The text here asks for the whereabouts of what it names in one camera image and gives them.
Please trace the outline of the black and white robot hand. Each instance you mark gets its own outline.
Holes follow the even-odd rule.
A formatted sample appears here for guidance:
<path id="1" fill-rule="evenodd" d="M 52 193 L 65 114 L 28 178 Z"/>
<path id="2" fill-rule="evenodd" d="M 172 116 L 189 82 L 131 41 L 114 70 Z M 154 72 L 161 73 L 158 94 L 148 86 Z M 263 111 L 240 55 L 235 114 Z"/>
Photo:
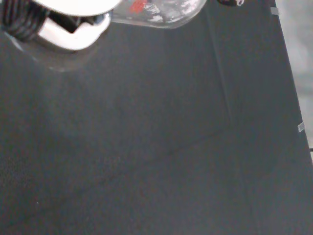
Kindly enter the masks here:
<path id="1" fill-rule="evenodd" d="M 119 0 L 2 0 L 0 30 L 21 52 L 57 71 L 96 51 Z"/>

